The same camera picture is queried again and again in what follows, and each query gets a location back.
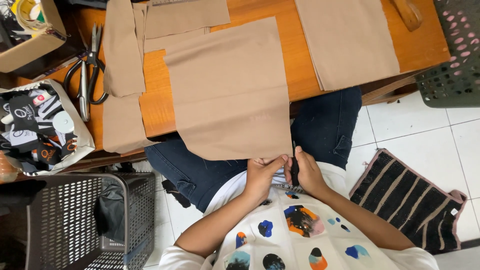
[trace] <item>wooden table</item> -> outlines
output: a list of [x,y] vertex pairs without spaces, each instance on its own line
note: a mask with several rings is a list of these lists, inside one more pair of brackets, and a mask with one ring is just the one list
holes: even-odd
[[[423,15],[422,26],[414,32],[407,30],[390,0],[381,1],[402,73],[449,60],[450,54],[432,0],[412,0]],[[295,101],[325,93],[319,88],[294,0],[227,0],[227,5],[231,23],[212,27],[212,32],[276,16],[290,100]],[[105,22],[105,11],[82,9],[78,12],[76,19],[85,39],[89,42],[94,22],[97,25]],[[147,137],[176,130],[170,79],[167,66],[163,61],[164,55],[165,50],[159,50],[144,56],[146,93],[140,97],[140,107]],[[100,46],[99,58],[105,61],[102,46]],[[63,82],[67,70],[68,68],[59,70],[48,78]],[[100,73],[95,88],[95,99],[99,98],[103,92],[102,78],[103,74]],[[71,97],[78,89],[79,80],[80,73],[77,72],[71,81]],[[20,79],[18,84],[23,85],[29,82],[29,80]],[[96,148],[102,149],[103,106],[90,106],[90,113],[91,118],[86,125],[94,138]]]

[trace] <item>plastic basket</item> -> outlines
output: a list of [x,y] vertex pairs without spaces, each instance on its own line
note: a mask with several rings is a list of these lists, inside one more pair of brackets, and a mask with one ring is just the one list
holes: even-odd
[[[27,207],[26,270],[142,269],[154,246],[154,174],[71,173],[37,179],[47,186]],[[112,181],[123,187],[125,245],[96,231],[95,200]]]
[[480,1],[434,0],[452,58],[415,76],[432,108],[480,107]]

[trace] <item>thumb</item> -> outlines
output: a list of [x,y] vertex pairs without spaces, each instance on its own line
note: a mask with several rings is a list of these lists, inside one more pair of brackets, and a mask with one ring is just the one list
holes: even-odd
[[305,154],[305,152],[303,152],[300,146],[297,146],[295,148],[295,158],[297,159],[297,162],[299,164],[300,171],[302,171],[302,169],[311,168],[307,155]]
[[273,175],[276,171],[278,171],[280,168],[282,168],[283,165],[285,165],[287,160],[288,160],[287,155],[281,155],[276,160],[274,160],[272,163],[270,163],[268,166],[266,166],[265,169]]

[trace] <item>dark blue jeans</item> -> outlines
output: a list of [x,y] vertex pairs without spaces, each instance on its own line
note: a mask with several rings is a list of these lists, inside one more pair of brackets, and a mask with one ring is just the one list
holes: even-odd
[[[345,169],[361,107],[358,86],[304,100],[291,125],[292,139],[316,161]],[[152,167],[176,185],[201,212],[233,176],[247,170],[246,160],[204,160],[177,136],[145,147]]]

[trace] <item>person's right hand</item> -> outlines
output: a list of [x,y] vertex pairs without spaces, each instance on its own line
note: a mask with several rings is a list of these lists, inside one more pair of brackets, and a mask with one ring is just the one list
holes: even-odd
[[[295,148],[295,157],[299,164],[299,183],[307,193],[317,199],[321,199],[324,195],[333,191],[325,183],[322,172],[318,168],[313,156],[304,152],[300,146],[297,146]],[[292,159],[289,158],[284,165],[285,179],[288,184],[292,184],[291,166]]]

